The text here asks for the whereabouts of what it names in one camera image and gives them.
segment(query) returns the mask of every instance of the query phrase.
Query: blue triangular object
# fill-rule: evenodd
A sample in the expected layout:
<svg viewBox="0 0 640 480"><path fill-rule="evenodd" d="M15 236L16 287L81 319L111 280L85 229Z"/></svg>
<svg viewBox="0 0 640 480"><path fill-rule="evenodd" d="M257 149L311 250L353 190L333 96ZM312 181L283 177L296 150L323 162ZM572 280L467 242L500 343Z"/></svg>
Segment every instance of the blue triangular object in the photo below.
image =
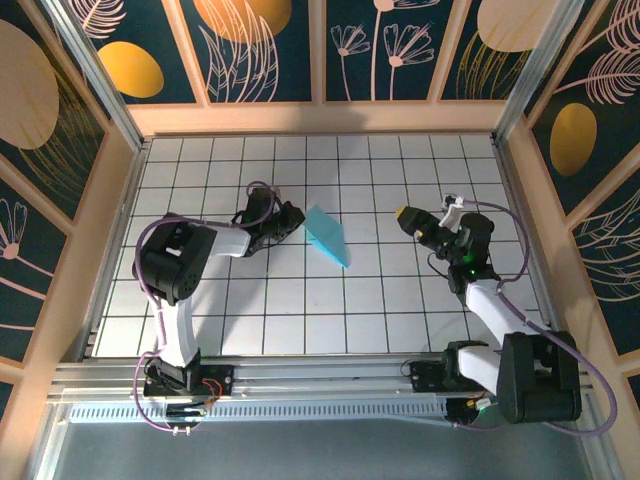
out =
<svg viewBox="0 0 640 480"><path fill-rule="evenodd" d="M309 232L309 243L322 250L344 268L349 268L342 225L317 205L307 211L303 225Z"/></svg>

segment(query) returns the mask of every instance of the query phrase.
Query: grid tile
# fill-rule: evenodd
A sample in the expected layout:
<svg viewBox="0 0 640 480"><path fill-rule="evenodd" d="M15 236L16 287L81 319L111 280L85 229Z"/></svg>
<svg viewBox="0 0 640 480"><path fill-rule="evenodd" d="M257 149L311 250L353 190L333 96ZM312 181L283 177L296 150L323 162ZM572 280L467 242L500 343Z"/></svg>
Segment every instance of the grid tile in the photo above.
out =
<svg viewBox="0 0 640 480"><path fill-rule="evenodd" d="M258 179L272 181L283 201L303 210L318 204L340 221L350 266L307 244L303 228L251 258L212 257L192 297L204 355L438 351L469 334L497 346L395 217L407 204L441 217L446 193L506 205L489 147L487 136L475 135L154 140L96 354L135 356L156 346L154 319L131 275L142 229L168 210L228 222L246 205L244 186ZM509 277L522 261L515 225L481 210L496 225L496 269ZM446 272L446 262L431 261ZM506 291L540 318L528 275Z"/></svg>

